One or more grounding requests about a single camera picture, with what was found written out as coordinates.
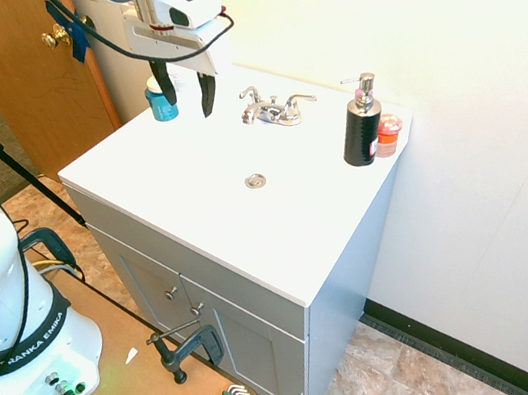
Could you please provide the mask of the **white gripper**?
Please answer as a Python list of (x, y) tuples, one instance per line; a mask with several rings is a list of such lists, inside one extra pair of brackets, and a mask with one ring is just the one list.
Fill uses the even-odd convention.
[(197, 72), (201, 109), (208, 118), (218, 71), (206, 0), (132, 0), (121, 6), (121, 13), (131, 50), (160, 60), (149, 65), (169, 104), (177, 103), (167, 69), (171, 63)]

